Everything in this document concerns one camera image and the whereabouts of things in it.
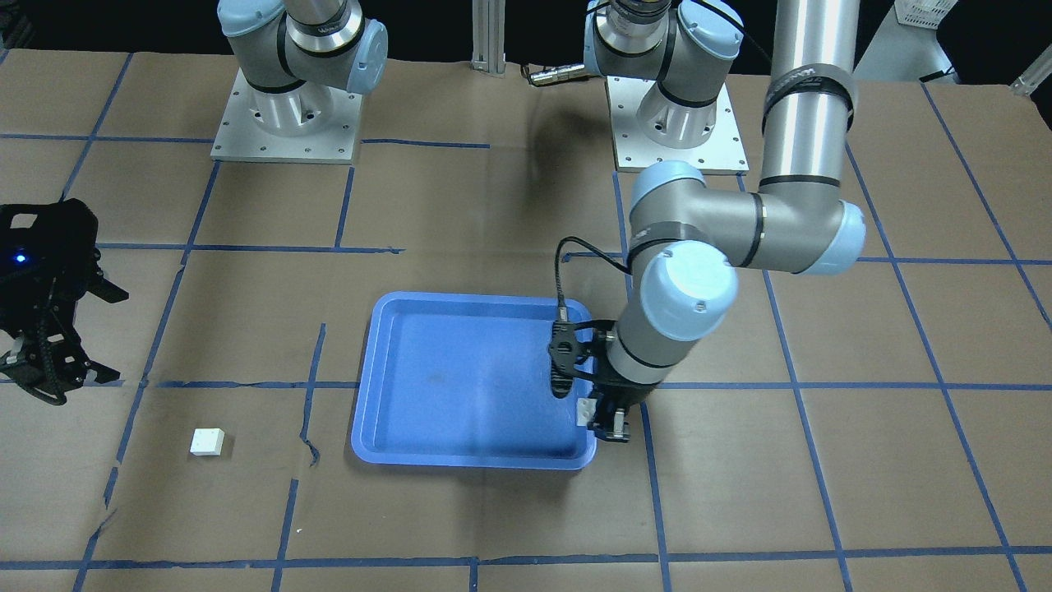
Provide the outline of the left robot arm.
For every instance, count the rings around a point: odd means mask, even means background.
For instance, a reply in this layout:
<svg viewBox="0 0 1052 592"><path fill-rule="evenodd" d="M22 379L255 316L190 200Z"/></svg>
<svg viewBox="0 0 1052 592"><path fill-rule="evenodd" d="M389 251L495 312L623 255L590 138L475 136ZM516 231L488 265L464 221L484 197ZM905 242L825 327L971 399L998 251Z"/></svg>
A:
<svg viewBox="0 0 1052 592"><path fill-rule="evenodd" d="M588 427L629 438L627 414L653 392L733 306L740 269L836 275L865 244L858 206L842 198L842 152L858 89L856 1L778 1L760 116L765 142L752 192L713 187L697 164L665 159L636 176L625 271L634 282L616 320L591 322L578 361L593 392ZM591 74L650 80L642 117L650 138L672 138L688 113L706 122L745 30L722 1L591 1L584 63Z"/></svg>

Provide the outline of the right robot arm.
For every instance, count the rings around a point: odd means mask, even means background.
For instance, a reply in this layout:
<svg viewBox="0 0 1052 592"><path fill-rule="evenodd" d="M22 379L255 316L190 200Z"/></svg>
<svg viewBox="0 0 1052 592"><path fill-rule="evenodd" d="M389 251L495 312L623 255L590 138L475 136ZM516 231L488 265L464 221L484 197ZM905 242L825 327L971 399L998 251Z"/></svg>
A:
<svg viewBox="0 0 1052 592"><path fill-rule="evenodd" d="M388 53L382 22L357 1L221 1L217 16L239 72L210 156L242 164L350 164L365 97ZM84 351L74 327L86 294L128 293L108 280L99 221L70 197L2 207L2 374L31 396L64 405L84 382L120 374Z"/></svg>

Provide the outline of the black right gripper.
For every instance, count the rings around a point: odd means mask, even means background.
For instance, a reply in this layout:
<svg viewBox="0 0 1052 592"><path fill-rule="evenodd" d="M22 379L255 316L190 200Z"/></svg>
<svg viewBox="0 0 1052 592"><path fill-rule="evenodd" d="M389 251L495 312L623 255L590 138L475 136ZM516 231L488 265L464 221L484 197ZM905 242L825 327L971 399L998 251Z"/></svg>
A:
<svg viewBox="0 0 1052 592"><path fill-rule="evenodd" d="M1 326L15 340L2 356L2 374L56 407L87 382L119 380L116 368L86 355L74 332L36 329L48 300L76 303L87 292L106 303L129 299L101 272L98 218L70 198L52 205L3 205L1 217Z"/></svg>

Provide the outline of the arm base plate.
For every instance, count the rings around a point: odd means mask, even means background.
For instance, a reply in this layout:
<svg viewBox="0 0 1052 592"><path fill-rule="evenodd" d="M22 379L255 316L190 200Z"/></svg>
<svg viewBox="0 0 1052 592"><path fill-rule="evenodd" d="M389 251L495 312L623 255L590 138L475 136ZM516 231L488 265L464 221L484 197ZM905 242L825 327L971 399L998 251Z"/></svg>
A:
<svg viewBox="0 0 1052 592"><path fill-rule="evenodd" d="M606 87L616 171L639 173L665 161L686 162L704 175L749 171L726 86L702 108L673 104L653 80L608 77Z"/></svg>
<svg viewBox="0 0 1052 592"><path fill-rule="evenodd" d="M267 94L237 72L210 156L244 164L351 165L365 103L365 96L311 82Z"/></svg>

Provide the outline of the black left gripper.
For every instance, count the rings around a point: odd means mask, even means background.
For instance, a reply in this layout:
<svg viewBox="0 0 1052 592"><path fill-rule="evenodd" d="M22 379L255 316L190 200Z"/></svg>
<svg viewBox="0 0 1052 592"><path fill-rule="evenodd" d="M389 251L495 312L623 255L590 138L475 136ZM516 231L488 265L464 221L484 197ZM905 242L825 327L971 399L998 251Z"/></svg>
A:
<svg viewBox="0 0 1052 592"><path fill-rule="evenodd" d="M610 346L618 344L615 326L595 325L593 336L588 344L589 353L594 359L593 390L590 399L595 400L595 411L589 420L589 430L603 442L630 442L628 409L645 400L658 382L632 382L621 376L609 359Z"/></svg>

